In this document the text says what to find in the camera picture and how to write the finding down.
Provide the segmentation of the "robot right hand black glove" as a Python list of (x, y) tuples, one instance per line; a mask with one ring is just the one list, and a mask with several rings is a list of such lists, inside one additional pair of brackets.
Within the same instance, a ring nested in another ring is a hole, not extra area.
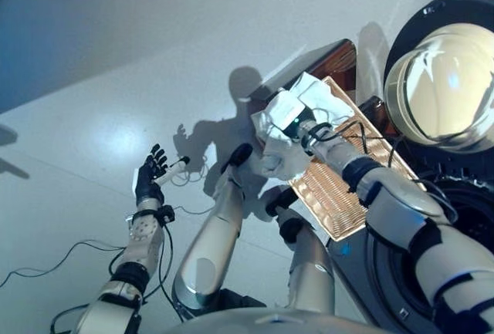
[(269, 122), (292, 140), (300, 138), (299, 128), (306, 121), (315, 121), (313, 111), (289, 90), (280, 88), (269, 101), (265, 114)]

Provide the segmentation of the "robot left hand black glove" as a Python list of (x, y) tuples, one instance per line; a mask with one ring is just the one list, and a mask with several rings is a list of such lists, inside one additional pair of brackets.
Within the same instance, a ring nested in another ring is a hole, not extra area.
[(189, 163), (190, 157), (183, 156), (168, 165), (164, 149), (158, 143), (153, 145), (144, 163), (134, 171), (132, 190), (137, 205), (147, 199), (156, 200), (162, 205), (164, 195), (161, 187), (184, 172)]

